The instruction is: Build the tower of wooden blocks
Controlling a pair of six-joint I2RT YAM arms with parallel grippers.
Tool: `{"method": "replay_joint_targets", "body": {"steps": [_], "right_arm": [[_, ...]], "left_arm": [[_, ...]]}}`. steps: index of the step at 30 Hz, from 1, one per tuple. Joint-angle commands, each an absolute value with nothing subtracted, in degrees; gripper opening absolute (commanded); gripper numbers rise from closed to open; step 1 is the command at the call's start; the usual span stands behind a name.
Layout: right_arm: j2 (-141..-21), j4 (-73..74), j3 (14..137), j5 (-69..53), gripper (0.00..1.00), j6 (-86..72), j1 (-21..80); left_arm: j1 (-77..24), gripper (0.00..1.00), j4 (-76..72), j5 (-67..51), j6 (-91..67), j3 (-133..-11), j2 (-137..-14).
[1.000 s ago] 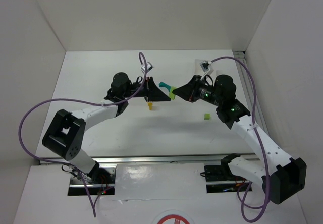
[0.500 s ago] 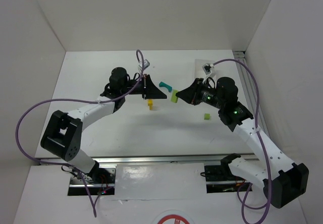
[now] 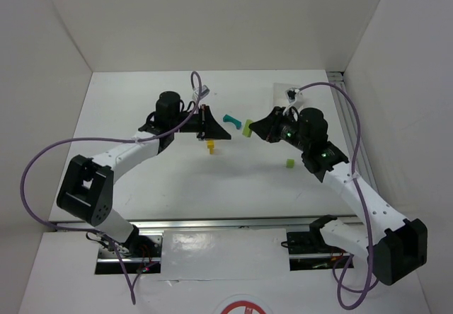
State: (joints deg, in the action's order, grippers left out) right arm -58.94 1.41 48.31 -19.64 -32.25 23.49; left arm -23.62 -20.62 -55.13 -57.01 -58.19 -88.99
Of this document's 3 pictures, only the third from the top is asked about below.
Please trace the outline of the teal arch block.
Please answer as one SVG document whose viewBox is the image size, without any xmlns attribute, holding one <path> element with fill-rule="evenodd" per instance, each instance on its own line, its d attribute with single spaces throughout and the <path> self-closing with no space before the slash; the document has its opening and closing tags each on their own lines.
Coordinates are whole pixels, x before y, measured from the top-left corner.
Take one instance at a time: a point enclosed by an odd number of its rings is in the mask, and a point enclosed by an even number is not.
<svg viewBox="0 0 453 314">
<path fill-rule="evenodd" d="M 231 115 L 225 115 L 222 118 L 223 122 L 225 123 L 231 123 L 235 126 L 236 129 L 241 129 L 242 128 L 242 122 Z"/>
</svg>

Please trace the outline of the green long block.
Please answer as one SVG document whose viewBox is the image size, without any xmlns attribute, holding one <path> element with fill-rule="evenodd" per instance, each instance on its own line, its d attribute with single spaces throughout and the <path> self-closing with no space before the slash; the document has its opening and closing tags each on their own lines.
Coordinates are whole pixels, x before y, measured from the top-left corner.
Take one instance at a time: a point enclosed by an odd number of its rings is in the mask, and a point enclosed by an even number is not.
<svg viewBox="0 0 453 314">
<path fill-rule="evenodd" d="M 253 123 L 253 120 L 246 120 L 244 126 L 243 126 L 243 131 L 242 131 L 242 134 L 247 137 L 247 138 L 250 138 L 251 137 L 251 134 L 252 134 L 252 131 L 250 129 L 250 125 Z"/>
</svg>

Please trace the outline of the white perforated plastic basket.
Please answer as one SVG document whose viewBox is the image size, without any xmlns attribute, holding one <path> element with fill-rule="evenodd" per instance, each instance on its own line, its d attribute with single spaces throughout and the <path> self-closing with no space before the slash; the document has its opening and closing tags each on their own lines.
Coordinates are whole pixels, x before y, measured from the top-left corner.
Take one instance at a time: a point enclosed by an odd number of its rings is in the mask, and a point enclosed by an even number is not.
<svg viewBox="0 0 453 314">
<path fill-rule="evenodd" d="M 291 108 L 287 108 L 288 101 L 285 96 L 285 91 L 287 89 L 293 88 L 293 87 L 302 88 L 301 86 L 296 86 L 296 85 L 287 84 L 287 83 L 274 83 L 273 84 L 273 107 L 282 107 L 284 115 L 287 115 L 288 112 L 291 110 Z"/>
</svg>

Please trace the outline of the green cube block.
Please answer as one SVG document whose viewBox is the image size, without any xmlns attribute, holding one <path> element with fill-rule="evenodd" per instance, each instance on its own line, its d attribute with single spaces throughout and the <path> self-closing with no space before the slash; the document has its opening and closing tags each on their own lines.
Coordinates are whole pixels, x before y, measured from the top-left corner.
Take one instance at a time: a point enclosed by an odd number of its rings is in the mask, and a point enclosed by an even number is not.
<svg viewBox="0 0 453 314">
<path fill-rule="evenodd" d="M 294 159 L 287 159 L 286 160 L 286 168 L 293 168 L 295 165 Z"/>
</svg>

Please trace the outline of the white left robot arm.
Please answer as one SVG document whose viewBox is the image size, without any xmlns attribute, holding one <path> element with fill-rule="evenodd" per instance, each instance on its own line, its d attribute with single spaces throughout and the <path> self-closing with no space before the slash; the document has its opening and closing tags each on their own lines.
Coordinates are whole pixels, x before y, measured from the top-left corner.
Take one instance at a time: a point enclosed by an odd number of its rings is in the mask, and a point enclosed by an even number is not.
<svg viewBox="0 0 453 314">
<path fill-rule="evenodd" d="M 113 239 L 131 255 L 153 248 L 154 244 L 140 235 L 138 227 L 114 210 L 114 184 L 140 163 L 162 153 L 176 132 L 194 133 L 200 141 L 231 139 L 209 106 L 201 105 L 191 111 L 182 107 L 178 93 L 163 92 L 155 111 L 147 116 L 132 142 L 91 158 L 73 157 L 57 195 L 57 206 Z"/>
</svg>

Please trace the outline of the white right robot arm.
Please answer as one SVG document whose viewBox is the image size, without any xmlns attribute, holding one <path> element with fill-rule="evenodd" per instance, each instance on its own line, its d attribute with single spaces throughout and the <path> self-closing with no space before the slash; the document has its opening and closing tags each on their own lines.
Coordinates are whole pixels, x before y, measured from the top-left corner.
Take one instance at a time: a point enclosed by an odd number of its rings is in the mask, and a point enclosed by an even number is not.
<svg viewBox="0 0 453 314">
<path fill-rule="evenodd" d="M 285 141 L 302 152 L 302 163 L 331 188 L 363 222 L 354 229 L 335 216 L 311 224 L 319 241 L 371 263 L 372 273 L 391 286 L 427 262 L 428 229 L 420 219 L 409 220 L 352 169 L 348 157 L 328 139 L 322 111 L 308 107 L 298 117 L 274 107 L 265 118 L 249 125 L 268 143 Z"/>
</svg>

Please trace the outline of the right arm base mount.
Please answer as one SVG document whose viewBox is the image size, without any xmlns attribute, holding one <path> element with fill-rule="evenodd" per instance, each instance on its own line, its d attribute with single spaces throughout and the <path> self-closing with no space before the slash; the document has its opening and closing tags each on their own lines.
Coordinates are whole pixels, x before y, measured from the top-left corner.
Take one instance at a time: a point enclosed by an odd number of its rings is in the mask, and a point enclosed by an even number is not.
<svg viewBox="0 0 453 314">
<path fill-rule="evenodd" d="M 327 270 L 343 267 L 349 254 L 343 250 L 327 245 L 315 244 L 312 234 L 308 231 L 287 232 L 286 240 L 280 245 L 289 254 L 290 271 Z"/>
</svg>

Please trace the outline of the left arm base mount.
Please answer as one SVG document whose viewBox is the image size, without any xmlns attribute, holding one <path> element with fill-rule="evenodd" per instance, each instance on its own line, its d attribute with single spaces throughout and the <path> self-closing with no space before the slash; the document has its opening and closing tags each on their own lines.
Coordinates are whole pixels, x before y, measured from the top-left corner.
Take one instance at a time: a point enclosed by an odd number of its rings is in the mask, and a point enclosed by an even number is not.
<svg viewBox="0 0 453 314">
<path fill-rule="evenodd" d="M 115 247 L 122 258 L 125 270 L 128 274 L 160 274 L 161 273 L 161 249 L 162 236 L 152 235 L 149 237 L 151 244 L 141 245 L 136 252 L 130 252 L 121 245 L 115 243 Z M 114 246 L 106 238 L 92 233 L 86 233 L 86 239 L 98 245 L 96 260 L 96 275 L 122 274 L 120 261 L 114 251 Z"/>
</svg>

